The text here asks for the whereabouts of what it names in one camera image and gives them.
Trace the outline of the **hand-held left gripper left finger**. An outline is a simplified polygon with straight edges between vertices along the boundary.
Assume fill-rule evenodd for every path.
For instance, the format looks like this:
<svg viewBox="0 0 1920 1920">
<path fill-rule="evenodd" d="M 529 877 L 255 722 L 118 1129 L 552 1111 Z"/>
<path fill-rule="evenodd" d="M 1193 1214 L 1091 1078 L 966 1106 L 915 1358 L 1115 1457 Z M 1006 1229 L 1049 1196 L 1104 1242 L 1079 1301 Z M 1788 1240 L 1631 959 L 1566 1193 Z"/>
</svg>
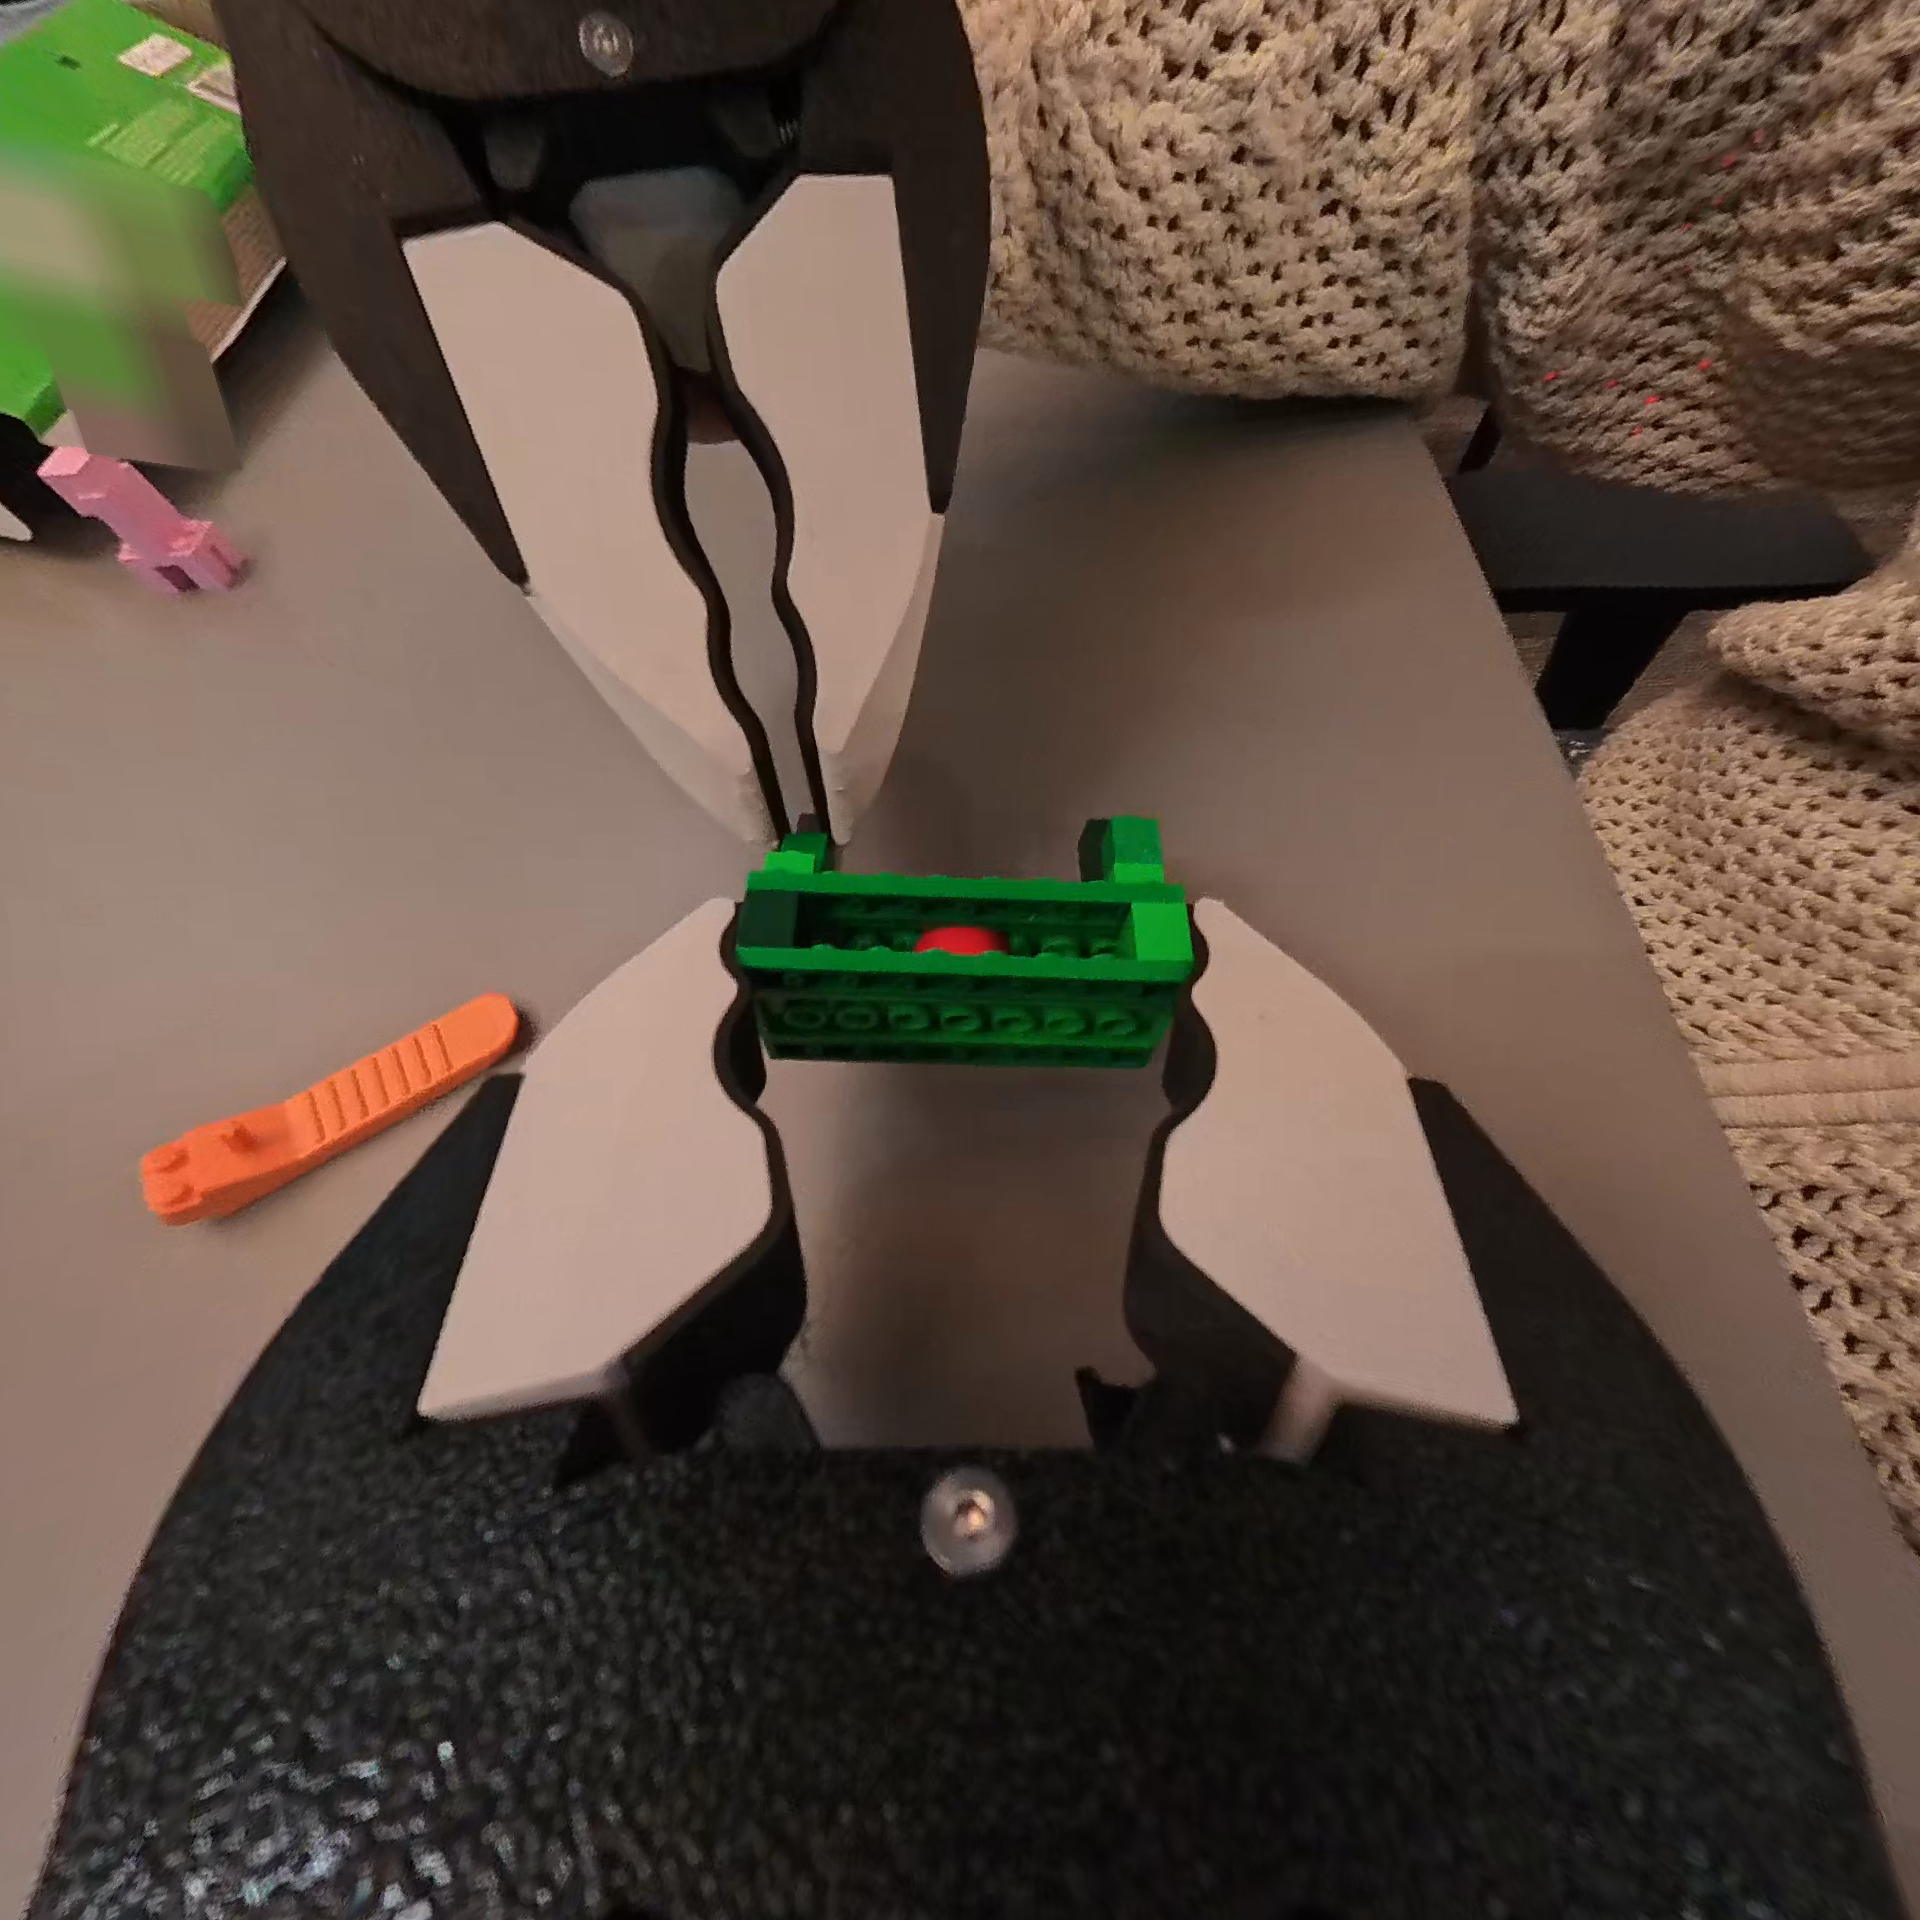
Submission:
<svg viewBox="0 0 1920 1920">
<path fill-rule="evenodd" d="M 518 1075 L 418 1413 L 599 1406 L 707 1427 L 773 1375 L 804 1267 L 731 899 L 707 899 L 589 990 Z"/>
</svg>

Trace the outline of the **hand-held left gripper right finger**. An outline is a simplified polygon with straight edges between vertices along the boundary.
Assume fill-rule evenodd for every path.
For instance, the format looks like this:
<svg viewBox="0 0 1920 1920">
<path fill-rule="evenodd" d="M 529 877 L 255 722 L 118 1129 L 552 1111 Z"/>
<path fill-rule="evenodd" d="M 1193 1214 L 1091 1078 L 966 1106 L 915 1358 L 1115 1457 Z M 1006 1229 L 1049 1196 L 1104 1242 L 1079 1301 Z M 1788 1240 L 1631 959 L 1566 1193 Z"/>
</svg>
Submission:
<svg viewBox="0 0 1920 1920">
<path fill-rule="evenodd" d="M 1515 1427 L 1400 1057 L 1223 899 L 1192 928 L 1126 1253 L 1126 1331 L 1168 1418 L 1286 1463 L 1347 1409 Z"/>
</svg>

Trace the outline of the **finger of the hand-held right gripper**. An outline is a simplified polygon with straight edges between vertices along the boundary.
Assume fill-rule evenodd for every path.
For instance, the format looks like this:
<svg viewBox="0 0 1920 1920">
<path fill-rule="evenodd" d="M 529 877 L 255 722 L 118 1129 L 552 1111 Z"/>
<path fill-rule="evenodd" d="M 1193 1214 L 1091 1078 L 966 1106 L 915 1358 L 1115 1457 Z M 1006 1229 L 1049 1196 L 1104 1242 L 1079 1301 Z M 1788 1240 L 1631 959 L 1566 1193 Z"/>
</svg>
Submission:
<svg viewBox="0 0 1920 1920">
<path fill-rule="evenodd" d="M 523 594 L 655 765 L 719 824 L 787 817 L 683 497 L 683 406 L 631 295 L 528 228 L 399 246 L 507 520 Z"/>
<path fill-rule="evenodd" d="M 787 183 L 715 293 L 731 384 L 791 503 L 783 583 L 814 661 L 828 829 L 849 840 L 900 745 L 945 533 L 926 487 L 890 177 Z"/>
</svg>

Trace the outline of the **green lego assembly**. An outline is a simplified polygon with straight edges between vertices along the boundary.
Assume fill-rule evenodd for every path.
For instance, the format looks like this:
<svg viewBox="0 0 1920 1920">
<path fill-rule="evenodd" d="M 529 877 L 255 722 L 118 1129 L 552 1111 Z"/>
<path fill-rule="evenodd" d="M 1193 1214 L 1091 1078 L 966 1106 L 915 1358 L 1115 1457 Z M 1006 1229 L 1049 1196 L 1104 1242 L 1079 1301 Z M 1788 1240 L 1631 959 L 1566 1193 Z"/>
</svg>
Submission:
<svg viewBox="0 0 1920 1920">
<path fill-rule="evenodd" d="M 856 872 L 794 832 L 748 876 L 731 954 L 768 1057 L 861 1066 L 1139 1068 L 1196 971 L 1139 814 L 1091 817 L 1070 880 Z"/>
</svg>

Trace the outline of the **green lego set box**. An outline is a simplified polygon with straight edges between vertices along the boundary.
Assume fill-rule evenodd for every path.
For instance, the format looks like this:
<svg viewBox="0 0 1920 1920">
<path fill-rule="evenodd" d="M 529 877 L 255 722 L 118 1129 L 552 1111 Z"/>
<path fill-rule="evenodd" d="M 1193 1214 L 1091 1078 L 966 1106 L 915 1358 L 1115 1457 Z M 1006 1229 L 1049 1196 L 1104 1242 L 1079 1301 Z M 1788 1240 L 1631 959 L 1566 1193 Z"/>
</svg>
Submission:
<svg viewBox="0 0 1920 1920">
<path fill-rule="evenodd" d="M 284 275 L 209 5 L 3 5 L 3 418 L 221 472 L 219 360 Z"/>
</svg>

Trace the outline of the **pink lego pig figure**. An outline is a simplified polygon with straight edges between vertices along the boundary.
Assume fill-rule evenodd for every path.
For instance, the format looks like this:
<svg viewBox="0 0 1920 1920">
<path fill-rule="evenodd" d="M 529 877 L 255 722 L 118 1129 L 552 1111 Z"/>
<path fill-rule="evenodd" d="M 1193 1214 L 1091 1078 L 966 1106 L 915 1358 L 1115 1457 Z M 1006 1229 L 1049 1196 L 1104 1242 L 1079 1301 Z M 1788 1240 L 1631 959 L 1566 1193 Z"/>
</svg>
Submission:
<svg viewBox="0 0 1920 1920">
<path fill-rule="evenodd" d="M 228 591 L 249 572 L 245 556 L 211 519 L 183 515 L 131 464 L 63 445 L 35 470 L 75 512 L 106 526 L 117 560 L 158 594 Z"/>
</svg>

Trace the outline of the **orange brick separator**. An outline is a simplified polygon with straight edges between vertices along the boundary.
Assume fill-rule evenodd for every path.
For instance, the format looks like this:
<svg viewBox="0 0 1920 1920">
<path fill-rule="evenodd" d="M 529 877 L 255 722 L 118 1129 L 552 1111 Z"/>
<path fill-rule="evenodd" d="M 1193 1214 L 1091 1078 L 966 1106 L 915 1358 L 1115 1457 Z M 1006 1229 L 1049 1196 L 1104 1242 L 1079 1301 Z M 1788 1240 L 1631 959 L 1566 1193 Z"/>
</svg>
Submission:
<svg viewBox="0 0 1920 1920">
<path fill-rule="evenodd" d="M 137 1167 L 142 1202 L 167 1225 L 225 1218 L 463 1088 L 516 1042 L 514 1000 L 475 996 L 286 1100 L 156 1146 Z"/>
</svg>

